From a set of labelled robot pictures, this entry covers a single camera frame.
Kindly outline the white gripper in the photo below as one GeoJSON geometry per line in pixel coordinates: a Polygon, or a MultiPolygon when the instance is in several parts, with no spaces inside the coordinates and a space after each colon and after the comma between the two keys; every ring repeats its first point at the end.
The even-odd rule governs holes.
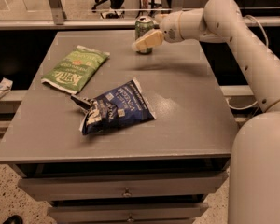
{"type": "Polygon", "coordinates": [[[176,43],[181,41],[179,30],[180,12],[170,14],[157,14],[154,19],[161,30],[152,29],[143,36],[137,38],[132,44],[132,50],[142,51],[160,46],[165,39],[166,42],[176,43]]]}

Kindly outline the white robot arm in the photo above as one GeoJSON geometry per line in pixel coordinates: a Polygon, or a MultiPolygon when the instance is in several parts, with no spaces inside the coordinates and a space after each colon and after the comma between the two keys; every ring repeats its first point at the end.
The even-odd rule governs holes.
{"type": "Polygon", "coordinates": [[[136,39],[133,50],[187,39],[230,48],[261,113],[232,145],[228,224],[280,224],[280,59],[247,27],[234,0],[208,0],[203,8],[156,21],[159,28],[136,39]]]}

